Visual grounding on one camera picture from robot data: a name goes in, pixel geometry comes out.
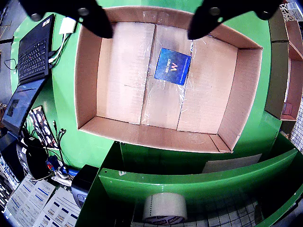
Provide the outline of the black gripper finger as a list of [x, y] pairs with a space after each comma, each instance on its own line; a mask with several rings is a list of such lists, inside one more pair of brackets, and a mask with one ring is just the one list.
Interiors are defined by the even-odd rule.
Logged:
[[253, 11], [261, 20], [272, 18], [281, 0], [204, 0], [196, 9], [187, 30], [188, 39], [199, 39], [223, 22]]
[[105, 10], [95, 0], [21, 0], [21, 6], [35, 22], [54, 12], [80, 22], [101, 38], [112, 38], [113, 29]]

